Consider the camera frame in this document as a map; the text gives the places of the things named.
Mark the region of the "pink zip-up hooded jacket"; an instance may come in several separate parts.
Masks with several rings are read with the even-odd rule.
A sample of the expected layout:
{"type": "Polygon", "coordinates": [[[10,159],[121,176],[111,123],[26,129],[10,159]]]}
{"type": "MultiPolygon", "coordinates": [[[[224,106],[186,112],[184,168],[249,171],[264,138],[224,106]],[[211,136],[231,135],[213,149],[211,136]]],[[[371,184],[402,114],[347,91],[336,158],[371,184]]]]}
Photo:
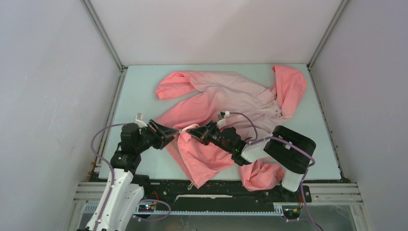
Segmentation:
{"type": "Polygon", "coordinates": [[[217,120],[229,111],[226,128],[234,127],[243,140],[258,140],[291,119],[307,87],[303,74],[275,65],[275,83],[264,87],[236,72],[176,71],[165,77],[155,93],[170,100],[196,92],[167,110],[156,122],[180,130],[166,149],[193,186],[202,187],[220,171],[234,166],[231,155],[219,147],[203,145],[186,132],[217,120]]]}

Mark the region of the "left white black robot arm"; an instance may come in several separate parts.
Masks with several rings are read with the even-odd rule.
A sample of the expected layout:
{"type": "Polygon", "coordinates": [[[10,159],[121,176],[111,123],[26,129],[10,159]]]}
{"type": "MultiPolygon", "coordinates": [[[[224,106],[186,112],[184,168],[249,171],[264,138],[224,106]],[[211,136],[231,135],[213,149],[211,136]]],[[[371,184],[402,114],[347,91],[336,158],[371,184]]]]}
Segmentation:
{"type": "Polygon", "coordinates": [[[151,197],[152,187],[145,182],[135,183],[141,154],[150,148],[162,150],[179,133],[149,120],[136,119],[132,123],[119,123],[120,142],[111,160],[92,151],[110,169],[108,180],[96,211],[86,224],[86,231],[124,231],[140,201],[151,197]]]}

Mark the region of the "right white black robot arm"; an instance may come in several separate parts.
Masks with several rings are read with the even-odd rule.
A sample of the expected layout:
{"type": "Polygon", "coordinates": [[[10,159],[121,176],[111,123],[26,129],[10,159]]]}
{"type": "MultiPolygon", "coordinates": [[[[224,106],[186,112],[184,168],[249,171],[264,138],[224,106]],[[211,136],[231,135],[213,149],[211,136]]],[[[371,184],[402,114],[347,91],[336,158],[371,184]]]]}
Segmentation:
{"type": "Polygon", "coordinates": [[[215,121],[204,126],[187,129],[187,133],[203,145],[213,144],[231,154],[232,160],[240,165],[248,165],[259,159],[271,158],[285,171],[280,196],[292,201],[299,195],[308,168],[315,164],[312,157],[316,143],[289,128],[276,126],[265,138],[244,141],[235,128],[220,130],[215,121]]]}

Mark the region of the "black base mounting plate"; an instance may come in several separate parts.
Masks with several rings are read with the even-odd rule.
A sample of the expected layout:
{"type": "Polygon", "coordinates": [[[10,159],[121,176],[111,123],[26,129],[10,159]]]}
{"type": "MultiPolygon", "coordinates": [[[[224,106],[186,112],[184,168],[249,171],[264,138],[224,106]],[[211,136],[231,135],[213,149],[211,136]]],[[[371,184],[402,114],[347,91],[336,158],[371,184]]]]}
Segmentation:
{"type": "Polygon", "coordinates": [[[250,192],[236,180],[211,180],[199,189],[187,180],[150,180],[145,187],[145,198],[164,202],[153,205],[156,213],[171,210],[174,215],[280,215],[311,202],[308,186],[295,192],[281,185],[250,192]]]}

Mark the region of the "left circuit board with LEDs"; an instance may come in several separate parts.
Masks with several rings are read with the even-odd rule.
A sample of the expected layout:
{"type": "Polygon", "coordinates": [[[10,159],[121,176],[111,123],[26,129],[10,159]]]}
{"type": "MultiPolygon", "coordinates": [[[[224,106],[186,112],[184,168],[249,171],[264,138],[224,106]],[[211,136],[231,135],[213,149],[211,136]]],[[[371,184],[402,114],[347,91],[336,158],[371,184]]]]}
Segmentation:
{"type": "Polygon", "coordinates": [[[142,204],[139,205],[138,213],[152,213],[155,211],[154,204],[142,204]]]}

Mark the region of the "aluminium frame rail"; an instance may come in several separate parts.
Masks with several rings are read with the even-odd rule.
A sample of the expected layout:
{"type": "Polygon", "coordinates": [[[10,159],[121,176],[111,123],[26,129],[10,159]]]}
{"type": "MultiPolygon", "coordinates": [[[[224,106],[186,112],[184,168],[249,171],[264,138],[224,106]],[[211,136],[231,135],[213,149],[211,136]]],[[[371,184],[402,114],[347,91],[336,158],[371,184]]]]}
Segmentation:
{"type": "MultiPolygon", "coordinates": [[[[206,197],[211,199],[253,198],[275,205],[297,205],[300,191],[290,192],[281,186],[271,190],[250,192],[238,181],[211,180],[199,189],[186,180],[154,180],[147,187],[146,196],[169,204],[181,198],[206,197]]],[[[359,188],[355,183],[304,183],[304,196],[309,205],[363,205],[359,188]]]]}

